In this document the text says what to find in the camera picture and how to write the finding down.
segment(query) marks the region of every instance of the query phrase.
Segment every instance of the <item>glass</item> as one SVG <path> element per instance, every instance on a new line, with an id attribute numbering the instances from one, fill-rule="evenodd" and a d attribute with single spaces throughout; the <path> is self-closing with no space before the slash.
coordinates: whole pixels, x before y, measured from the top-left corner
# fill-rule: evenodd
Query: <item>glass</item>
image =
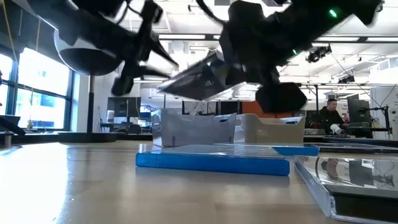
<path id="1" fill-rule="evenodd" d="M 69 68 L 34 50 L 21 53 L 18 83 L 65 96 L 68 90 Z"/>
<path id="2" fill-rule="evenodd" d="M 10 73 L 12 70 L 12 59 L 0 54 L 0 71 L 2 73 L 2 79 L 3 80 L 9 80 L 10 79 Z"/>
<path id="3" fill-rule="evenodd" d="M 1 85 L 0 86 L 0 115 L 6 114 L 6 105 L 7 105 L 7 97 L 8 97 L 8 86 Z"/>
<path id="4" fill-rule="evenodd" d="M 63 129 L 65 119 L 65 99 L 18 89 L 16 116 L 20 116 L 18 126 L 26 128 L 32 120 L 34 128 Z"/>

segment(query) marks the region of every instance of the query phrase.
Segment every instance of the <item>green led light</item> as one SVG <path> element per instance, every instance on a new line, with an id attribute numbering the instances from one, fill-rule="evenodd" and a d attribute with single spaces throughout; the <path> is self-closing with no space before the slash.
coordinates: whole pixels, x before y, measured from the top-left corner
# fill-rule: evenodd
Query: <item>green led light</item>
<path id="1" fill-rule="evenodd" d="M 329 10 L 329 14 L 330 14 L 332 17 L 337 18 L 337 13 L 336 13 L 334 10 L 330 9 L 330 10 Z"/>

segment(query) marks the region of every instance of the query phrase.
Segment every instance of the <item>white box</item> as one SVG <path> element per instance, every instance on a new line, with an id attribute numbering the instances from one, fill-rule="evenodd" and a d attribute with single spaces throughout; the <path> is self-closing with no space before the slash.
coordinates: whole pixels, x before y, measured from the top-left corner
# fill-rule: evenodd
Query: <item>white box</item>
<path id="1" fill-rule="evenodd" d="M 304 126 L 304 117 L 259 118 L 256 114 L 240 114 L 236 117 L 234 141 L 302 144 Z"/>
<path id="2" fill-rule="evenodd" d="M 157 146 L 233 143 L 236 114 L 180 115 L 162 109 L 152 112 L 152 134 Z"/>

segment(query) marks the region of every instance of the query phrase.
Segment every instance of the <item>table surface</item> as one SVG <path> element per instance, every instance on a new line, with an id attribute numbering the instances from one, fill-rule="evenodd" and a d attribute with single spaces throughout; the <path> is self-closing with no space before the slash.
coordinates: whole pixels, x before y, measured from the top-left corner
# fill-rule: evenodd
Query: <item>table surface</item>
<path id="1" fill-rule="evenodd" d="M 293 165 L 289 177 L 136 167 L 140 143 L 0 151 L 0 223 L 338 223 Z"/>

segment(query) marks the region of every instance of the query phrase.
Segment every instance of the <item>man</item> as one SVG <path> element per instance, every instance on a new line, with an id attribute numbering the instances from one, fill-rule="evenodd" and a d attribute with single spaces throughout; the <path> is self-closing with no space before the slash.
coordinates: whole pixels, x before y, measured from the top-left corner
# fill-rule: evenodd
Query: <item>man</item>
<path id="1" fill-rule="evenodd" d="M 340 114 L 338 114 L 336 107 L 337 100 L 329 99 L 327 106 L 324 106 L 322 110 L 319 111 L 321 120 L 328 126 L 331 126 L 332 124 L 344 124 L 344 121 Z"/>

